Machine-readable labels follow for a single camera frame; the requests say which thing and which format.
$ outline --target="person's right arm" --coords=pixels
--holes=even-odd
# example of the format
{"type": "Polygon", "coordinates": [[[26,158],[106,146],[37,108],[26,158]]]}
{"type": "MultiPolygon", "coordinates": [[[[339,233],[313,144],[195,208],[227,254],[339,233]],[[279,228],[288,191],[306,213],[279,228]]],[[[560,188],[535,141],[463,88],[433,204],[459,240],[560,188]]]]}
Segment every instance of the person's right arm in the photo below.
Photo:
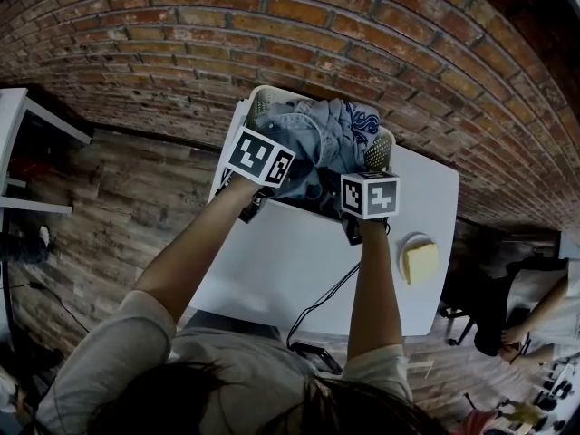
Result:
{"type": "Polygon", "coordinates": [[[533,309],[532,313],[521,324],[511,327],[501,334],[503,344],[520,343],[526,334],[535,330],[541,325],[566,298],[568,292],[568,277],[562,277],[556,285],[548,292],[544,298],[533,309]]]}
{"type": "Polygon", "coordinates": [[[402,344],[387,234],[378,221],[361,220],[360,228],[362,258],[348,341],[349,361],[383,346],[402,344]]]}

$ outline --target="yellow object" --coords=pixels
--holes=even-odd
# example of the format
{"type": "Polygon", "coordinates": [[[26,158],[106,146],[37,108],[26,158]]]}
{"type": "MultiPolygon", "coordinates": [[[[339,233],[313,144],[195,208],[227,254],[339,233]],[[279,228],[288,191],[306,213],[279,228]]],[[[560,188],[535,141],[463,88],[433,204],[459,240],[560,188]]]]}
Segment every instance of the yellow object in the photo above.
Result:
{"type": "Polygon", "coordinates": [[[405,274],[409,285],[429,279],[439,269],[439,247],[435,243],[416,246],[405,252],[405,274]]]}

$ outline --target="wooden floor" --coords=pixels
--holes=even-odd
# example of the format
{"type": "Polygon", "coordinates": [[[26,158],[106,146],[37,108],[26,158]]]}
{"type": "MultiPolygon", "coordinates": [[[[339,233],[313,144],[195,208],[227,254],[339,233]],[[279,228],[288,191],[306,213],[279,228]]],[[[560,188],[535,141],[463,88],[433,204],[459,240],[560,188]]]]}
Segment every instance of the wooden floor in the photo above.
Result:
{"type": "MultiPolygon", "coordinates": [[[[9,264],[12,285],[37,280],[58,294],[88,329],[108,317],[149,261],[204,207],[218,157],[188,147],[97,131],[92,145],[71,150],[67,164],[31,183],[34,198],[73,203],[70,217],[16,214],[20,226],[47,223],[53,251],[39,266],[9,264]]],[[[64,354],[84,330],[48,293],[11,290],[16,321],[64,354]]],[[[406,341],[416,401],[452,427],[469,412],[469,392],[481,409],[503,397],[531,398],[537,376],[522,375],[475,350],[472,337],[450,347],[464,319],[449,329],[436,319],[431,334],[406,341]]],[[[302,336],[323,343],[339,362],[345,337],[302,336]]]]}

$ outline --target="white table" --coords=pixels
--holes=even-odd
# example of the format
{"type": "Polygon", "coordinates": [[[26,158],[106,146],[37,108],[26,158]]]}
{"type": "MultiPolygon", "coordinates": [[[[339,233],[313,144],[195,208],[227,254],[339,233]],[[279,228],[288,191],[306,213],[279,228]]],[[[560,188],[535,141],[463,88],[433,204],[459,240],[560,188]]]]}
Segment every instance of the white table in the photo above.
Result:
{"type": "Polygon", "coordinates": [[[91,143],[91,137],[74,128],[68,122],[61,120],[38,103],[27,98],[27,93],[27,89],[24,88],[0,90],[0,208],[30,209],[33,211],[71,214],[73,207],[4,196],[8,184],[20,187],[25,185],[22,181],[9,179],[7,171],[12,148],[15,145],[16,135],[27,111],[39,116],[55,128],[66,132],[82,143],[91,143]]]}
{"type": "MultiPolygon", "coordinates": [[[[241,101],[226,138],[247,115],[241,101]]],[[[210,198],[223,171],[220,158],[210,198]]],[[[391,217],[391,259],[404,335],[428,334],[437,312],[455,228],[459,175],[432,159],[396,146],[391,167],[401,176],[401,212],[391,217]],[[398,258],[404,242],[423,232],[440,249],[440,269],[428,282],[407,286],[398,258]]],[[[268,201],[249,224],[240,220],[190,305],[237,319],[289,328],[298,315],[338,282],[361,258],[337,222],[268,201]]],[[[355,276],[310,313],[300,330],[348,334],[355,276]]]]}

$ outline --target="person's shoe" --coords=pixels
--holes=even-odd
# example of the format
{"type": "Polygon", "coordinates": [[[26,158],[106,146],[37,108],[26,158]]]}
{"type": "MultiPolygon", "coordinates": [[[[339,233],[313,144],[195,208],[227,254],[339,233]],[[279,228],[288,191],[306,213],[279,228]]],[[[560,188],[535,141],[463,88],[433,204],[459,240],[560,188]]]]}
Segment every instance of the person's shoe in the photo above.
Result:
{"type": "Polygon", "coordinates": [[[43,240],[44,245],[48,248],[51,243],[51,232],[48,230],[48,226],[40,227],[39,237],[43,240]]]}

